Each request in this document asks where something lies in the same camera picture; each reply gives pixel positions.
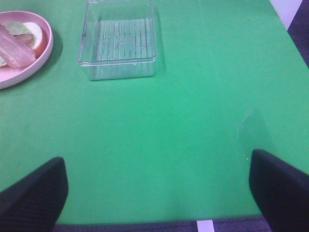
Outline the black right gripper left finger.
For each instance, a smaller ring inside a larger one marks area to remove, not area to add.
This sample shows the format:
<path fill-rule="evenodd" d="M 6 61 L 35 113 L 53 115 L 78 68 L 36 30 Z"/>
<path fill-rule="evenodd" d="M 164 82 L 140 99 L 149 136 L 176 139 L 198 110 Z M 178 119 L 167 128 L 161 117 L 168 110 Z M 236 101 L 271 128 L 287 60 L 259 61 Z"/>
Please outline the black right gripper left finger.
<path fill-rule="evenodd" d="M 0 193 L 0 230 L 51 232 L 68 192 L 64 159 L 50 159 Z"/>

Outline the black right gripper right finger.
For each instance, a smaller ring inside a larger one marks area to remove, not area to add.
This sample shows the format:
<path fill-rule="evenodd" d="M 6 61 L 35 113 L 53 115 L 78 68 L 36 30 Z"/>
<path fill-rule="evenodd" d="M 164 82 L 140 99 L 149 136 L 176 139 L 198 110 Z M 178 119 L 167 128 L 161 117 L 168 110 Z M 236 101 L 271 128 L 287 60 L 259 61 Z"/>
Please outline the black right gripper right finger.
<path fill-rule="evenodd" d="M 273 232 L 309 230 L 309 176 L 271 153 L 252 151 L 249 187 Z"/>

